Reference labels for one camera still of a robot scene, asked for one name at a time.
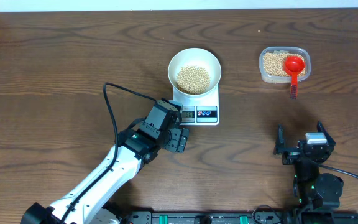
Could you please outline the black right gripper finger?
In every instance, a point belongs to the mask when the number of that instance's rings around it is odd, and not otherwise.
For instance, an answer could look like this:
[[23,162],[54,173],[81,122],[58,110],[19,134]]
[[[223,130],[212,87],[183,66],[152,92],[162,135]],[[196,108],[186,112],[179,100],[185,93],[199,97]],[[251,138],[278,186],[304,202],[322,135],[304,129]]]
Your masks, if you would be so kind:
[[321,121],[317,122],[317,131],[319,133],[323,133],[325,136],[329,136],[328,132],[326,131],[326,129],[324,128],[323,124]]
[[283,154],[286,151],[284,128],[281,124],[278,125],[278,138],[275,141],[273,153],[275,155]]

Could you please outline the red measuring scoop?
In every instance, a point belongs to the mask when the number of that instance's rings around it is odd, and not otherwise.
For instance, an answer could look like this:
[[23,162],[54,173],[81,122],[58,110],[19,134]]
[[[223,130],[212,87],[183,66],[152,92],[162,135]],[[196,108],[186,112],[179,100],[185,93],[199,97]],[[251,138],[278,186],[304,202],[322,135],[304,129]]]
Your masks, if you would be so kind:
[[298,96],[298,76],[305,69],[304,61],[297,56],[289,56],[283,63],[283,69],[291,77],[290,98],[297,99]]

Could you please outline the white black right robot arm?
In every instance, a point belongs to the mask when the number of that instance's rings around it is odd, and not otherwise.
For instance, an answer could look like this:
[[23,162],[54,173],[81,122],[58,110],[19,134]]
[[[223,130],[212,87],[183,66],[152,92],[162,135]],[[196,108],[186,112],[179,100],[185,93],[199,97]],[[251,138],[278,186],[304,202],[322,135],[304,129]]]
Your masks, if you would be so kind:
[[293,192],[300,201],[299,207],[283,215],[283,222],[334,224],[334,209],[340,206],[344,182],[336,175],[320,173],[319,168],[330,157],[336,142],[320,121],[317,131],[306,133],[305,138],[297,146],[287,147],[284,128],[278,127],[273,153],[282,156],[283,165],[294,167]]

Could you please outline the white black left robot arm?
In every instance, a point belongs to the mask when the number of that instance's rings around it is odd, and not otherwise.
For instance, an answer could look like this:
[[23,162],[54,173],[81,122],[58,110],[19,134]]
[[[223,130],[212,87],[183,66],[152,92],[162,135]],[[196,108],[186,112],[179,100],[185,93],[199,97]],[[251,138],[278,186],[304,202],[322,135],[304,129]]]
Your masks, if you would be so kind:
[[106,202],[161,149],[183,152],[189,131],[180,127],[183,105],[157,100],[148,117],[121,131],[104,160],[73,190],[47,208],[34,203],[21,223],[90,223]]

